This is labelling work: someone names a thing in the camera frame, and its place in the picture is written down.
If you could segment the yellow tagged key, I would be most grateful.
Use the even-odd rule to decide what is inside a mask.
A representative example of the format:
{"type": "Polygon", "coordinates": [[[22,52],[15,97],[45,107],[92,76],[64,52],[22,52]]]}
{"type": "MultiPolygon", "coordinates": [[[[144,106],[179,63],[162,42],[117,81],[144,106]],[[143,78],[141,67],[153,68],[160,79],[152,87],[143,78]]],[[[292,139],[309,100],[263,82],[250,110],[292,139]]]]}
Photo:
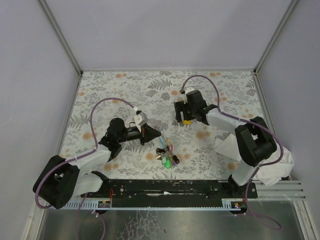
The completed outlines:
{"type": "Polygon", "coordinates": [[[183,124],[184,124],[184,125],[190,125],[190,124],[192,124],[192,123],[193,123],[192,120],[183,120],[183,124]]]}

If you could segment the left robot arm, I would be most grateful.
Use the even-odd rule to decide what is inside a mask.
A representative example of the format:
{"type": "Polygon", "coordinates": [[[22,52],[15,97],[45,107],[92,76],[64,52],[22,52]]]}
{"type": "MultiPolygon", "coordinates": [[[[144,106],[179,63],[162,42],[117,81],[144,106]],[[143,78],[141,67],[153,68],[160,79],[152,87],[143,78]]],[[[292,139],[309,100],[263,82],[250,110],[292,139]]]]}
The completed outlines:
{"type": "Polygon", "coordinates": [[[43,199],[49,207],[60,209],[75,196],[98,192],[103,185],[103,178],[94,172],[96,166],[116,158],[123,142],[139,140],[144,145],[160,136],[161,132],[147,123],[126,127],[121,118],[112,119],[105,135],[93,150],[72,159],[59,155],[50,158],[32,189],[37,206],[45,209],[39,202],[39,199],[43,199]]]}

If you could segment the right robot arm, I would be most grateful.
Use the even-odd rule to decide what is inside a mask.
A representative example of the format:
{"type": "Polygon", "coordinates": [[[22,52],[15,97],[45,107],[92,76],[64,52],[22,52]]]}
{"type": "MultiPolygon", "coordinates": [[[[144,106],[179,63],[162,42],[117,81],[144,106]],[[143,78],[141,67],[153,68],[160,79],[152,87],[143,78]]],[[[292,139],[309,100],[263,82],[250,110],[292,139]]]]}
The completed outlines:
{"type": "Polygon", "coordinates": [[[208,105],[199,90],[182,90],[183,99],[174,103],[178,123],[193,121],[222,129],[235,137],[241,157],[239,167],[229,177],[229,182],[244,186],[258,165],[268,159],[277,145],[263,118],[255,117],[242,122],[233,116],[219,112],[218,106],[208,105]]]}

